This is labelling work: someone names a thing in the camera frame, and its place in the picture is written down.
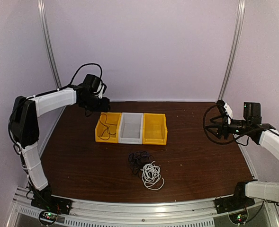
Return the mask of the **yellow bin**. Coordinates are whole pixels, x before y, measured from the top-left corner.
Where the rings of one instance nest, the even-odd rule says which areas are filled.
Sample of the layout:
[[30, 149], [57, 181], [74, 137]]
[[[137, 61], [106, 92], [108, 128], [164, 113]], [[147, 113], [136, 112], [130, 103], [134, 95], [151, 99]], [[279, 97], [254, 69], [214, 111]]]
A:
[[167, 144], [167, 134], [165, 114], [144, 113], [143, 144], [165, 146]]
[[101, 112], [95, 127], [95, 141], [118, 143], [122, 113]]

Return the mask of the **white bin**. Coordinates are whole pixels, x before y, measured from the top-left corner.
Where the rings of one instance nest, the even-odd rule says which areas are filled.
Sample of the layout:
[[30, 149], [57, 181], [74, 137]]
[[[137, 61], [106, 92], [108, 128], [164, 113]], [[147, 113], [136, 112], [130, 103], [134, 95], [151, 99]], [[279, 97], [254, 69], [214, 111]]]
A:
[[143, 113], [123, 112], [119, 126], [118, 142], [120, 144], [142, 144]]

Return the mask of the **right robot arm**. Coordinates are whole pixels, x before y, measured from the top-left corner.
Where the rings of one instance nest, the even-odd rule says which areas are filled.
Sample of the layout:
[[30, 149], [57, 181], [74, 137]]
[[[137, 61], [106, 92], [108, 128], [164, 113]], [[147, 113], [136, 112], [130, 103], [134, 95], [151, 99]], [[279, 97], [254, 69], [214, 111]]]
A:
[[[245, 102], [243, 119], [233, 119], [228, 103], [218, 100], [205, 111], [202, 120], [206, 137], [218, 145], [228, 145], [247, 136], [269, 151], [279, 161], [279, 132], [270, 124], [262, 123], [261, 104]], [[279, 204], [279, 183], [259, 180], [238, 182], [230, 203], [240, 209], [249, 199], [261, 199]]]

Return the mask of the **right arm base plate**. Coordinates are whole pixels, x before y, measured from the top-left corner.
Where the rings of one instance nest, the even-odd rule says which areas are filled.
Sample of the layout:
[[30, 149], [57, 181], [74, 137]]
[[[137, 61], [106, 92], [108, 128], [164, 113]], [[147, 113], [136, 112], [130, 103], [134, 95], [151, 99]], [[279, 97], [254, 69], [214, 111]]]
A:
[[253, 198], [238, 198], [236, 196], [216, 197], [214, 205], [217, 214], [232, 212], [236, 210], [243, 210], [255, 204]]

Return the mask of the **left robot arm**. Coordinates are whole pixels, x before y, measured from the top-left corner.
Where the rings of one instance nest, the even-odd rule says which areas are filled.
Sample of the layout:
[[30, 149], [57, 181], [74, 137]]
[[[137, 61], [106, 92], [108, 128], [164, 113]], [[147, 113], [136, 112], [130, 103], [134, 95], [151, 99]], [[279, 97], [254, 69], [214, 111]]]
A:
[[110, 100], [104, 97], [107, 85], [100, 77], [87, 74], [78, 85], [68, 84], [30, 97], [18, 96], [8, 120], [8, 131], [15, 152], [20, 156], [22, 168], [27, 174], [34, 200], [45, 210], [56, 205], [51, 186], [44, 174], [38, 153], [38, 118], [62, 107], [78, 105], [86, 112], [107, 112]]

